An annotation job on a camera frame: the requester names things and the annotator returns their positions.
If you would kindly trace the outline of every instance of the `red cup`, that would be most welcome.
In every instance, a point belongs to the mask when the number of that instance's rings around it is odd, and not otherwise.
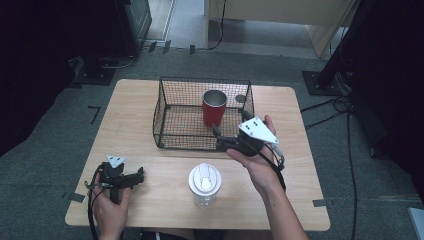
[[[203,123],[207,127],[221,125],[222,116],[224,116],[227,105],[227,96],[219,90],[208,90],[203,94]]]

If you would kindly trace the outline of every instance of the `person's left hand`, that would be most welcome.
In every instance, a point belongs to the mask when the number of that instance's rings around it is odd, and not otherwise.
[[[128,205],[131,198],[131,189],[126,188],[122,192],[121,203],[113,203],[98,186],[100,174],[97,174],[93,189],[92,200],[97,199],[92,203],[94,217],[97,221],[97,226],[100,230],[100,239],[119,239],[121,232],[124,230],[128,217]]]

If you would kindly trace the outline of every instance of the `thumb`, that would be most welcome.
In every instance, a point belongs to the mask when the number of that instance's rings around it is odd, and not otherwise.
[[[227,150],[227,155],[230,158],[232,158],[232,159],[236,160],[237,162],[241,163],[241,165],[243,165],[243,167],[247,167],[247,163],[249,162],[249,160],[241,152],[230,148],[230,149]]]
[[[265,124],[268,127],[268,129],[272,132],[272,134],[276,134],[274,124],[272,123],[272,119],[269,115],[265,115]]]
[[[128,205],[130,203],[131,199],[131,188],[125,188],[124,191],[122,191],[122,198],[121,198],[121,204],[123,208],[128,208]]]

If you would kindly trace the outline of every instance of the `white tumbler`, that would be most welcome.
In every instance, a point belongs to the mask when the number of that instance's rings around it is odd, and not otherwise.
[[[202,163],[190,172],[188,184],[193,192],[194,203],[200,208],[212,206],[221,188],[221,173],[216,167]]]

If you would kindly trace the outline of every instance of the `black wire basket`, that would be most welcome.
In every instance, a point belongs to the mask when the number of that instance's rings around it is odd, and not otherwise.
[[[203,123],[202,98],[207,90],[227,95],[222,117],[222,136],[239,133],[242,112],[254,116],[252,87],[248,80],[161,77],[159,99],[153,117],[156,146],[164,149],[216,150],[212,128]]]

